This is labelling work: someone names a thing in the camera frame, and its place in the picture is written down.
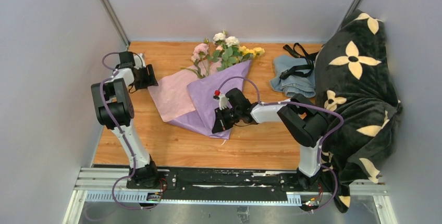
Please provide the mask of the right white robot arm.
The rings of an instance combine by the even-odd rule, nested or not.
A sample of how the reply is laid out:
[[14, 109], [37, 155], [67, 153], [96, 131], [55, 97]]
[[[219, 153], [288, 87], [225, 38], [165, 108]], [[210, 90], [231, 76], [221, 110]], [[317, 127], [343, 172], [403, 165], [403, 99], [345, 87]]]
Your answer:
[[277, 103], [251, 103], [238, 88], [233, 88], [226, 94], [217, 90], [213, 98], [218, 101], [218, 107], [214, 110], [212, 133], [229, 130], [241, 121], [247, 125], [283, 123], [300, 145], [295, 183], [307, 192], [317, 187], [321, 173], [317, 153], [329, 125], [324, 112], [314, 109], [313, 104], [301, 94]]

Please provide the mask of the small bud leafy sprig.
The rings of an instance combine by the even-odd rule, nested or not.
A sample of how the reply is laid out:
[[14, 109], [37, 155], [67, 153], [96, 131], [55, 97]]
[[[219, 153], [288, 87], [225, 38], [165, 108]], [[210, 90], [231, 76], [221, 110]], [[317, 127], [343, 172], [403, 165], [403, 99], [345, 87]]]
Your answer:
[[181, 68], [181, 70], [187, 70], [187, 71], [191, 71], [192, 73], [194, 73], [196, 75], [197, 78], [199, 79], [203, 79], [206, 77], [206, 73], [205, 70], [200, 68], [198, 65], [189, 68]]

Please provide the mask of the white fake rose stem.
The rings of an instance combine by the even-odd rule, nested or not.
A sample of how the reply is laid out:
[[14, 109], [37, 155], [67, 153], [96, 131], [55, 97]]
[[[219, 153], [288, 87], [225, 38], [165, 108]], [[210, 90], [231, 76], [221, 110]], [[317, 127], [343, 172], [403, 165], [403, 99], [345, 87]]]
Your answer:
[[222, 45], [224, 48], [223, 52], [219, 52], [215, 48], [215, 51], [212, 53], [214, 63], [219, 63], [219, 67], [216, 68], [217, 71], [225, 70], [239, 63], [240, 42], [238, 38], [228, 36], [226, 31], [222, 31], [213, 36], [213, 43], [215, 47]]

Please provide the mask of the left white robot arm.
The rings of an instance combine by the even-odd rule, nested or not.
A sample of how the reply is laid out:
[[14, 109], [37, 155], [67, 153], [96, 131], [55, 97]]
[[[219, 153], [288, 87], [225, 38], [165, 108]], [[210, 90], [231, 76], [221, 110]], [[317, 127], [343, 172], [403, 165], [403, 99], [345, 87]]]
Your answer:
[[91, 85], [94, 110], [98, 122], [118, 138], [129, 159], [128, 181], [131, 185], [154, 189], [159, 174], [151, 155], [143, 147], [134, 126], [134, 106], [130, 90], [158, 86], [153, 66], [141, 54], [119, 52], [119, 64], [110, 77]]

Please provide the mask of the pink wrapping paper sheet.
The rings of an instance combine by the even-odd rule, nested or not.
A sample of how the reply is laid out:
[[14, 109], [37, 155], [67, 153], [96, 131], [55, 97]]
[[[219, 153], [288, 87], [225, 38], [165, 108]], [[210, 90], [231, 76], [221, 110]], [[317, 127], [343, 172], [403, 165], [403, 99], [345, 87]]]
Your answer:
[[189, 70], [181, 70], [163, 77], [157, 86], [148, 87], [163, 122], [210, 138], [230, 138], [229, 130], [212, 133], [215, 109], [218, 108], [218, 101], [213, 98], [214, 92], [219, 89], [222, 93], [233, 88], [242, 90], [242, 79], [227, 79], [235, 76], [246, 77], [251, 61], [233, 65], [223, 71], [217, 71], [218, 66], [213, 66], [211, 74], [203, 79], [199, 79]]

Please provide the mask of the yellow fake flower stem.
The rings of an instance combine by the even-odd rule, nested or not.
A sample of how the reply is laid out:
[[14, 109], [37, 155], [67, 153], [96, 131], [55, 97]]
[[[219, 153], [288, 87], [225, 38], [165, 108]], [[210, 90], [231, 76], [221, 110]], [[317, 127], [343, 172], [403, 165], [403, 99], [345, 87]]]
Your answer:
[[265, 49], [262, 47], [246, 48], [245, 46], [241, 46], [239, 47], [239, 53], [240, 56], [238, 57], [238, 61], [242, 63], [263, 56], [265, 54]]

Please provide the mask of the pink fake flower stem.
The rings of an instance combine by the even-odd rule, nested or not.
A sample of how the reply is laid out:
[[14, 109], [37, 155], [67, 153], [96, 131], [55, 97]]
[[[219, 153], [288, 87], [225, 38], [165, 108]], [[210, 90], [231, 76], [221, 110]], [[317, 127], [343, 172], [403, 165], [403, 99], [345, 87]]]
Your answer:
[[198, 44], [194, 48], [190, 60], [193, 63], [193, 67], [198, 65], [205, 70], [206, 77], [211, 74], [214, 57], [210, 54], [210, 43], [208, 39], [204, 39], [203, 43]]

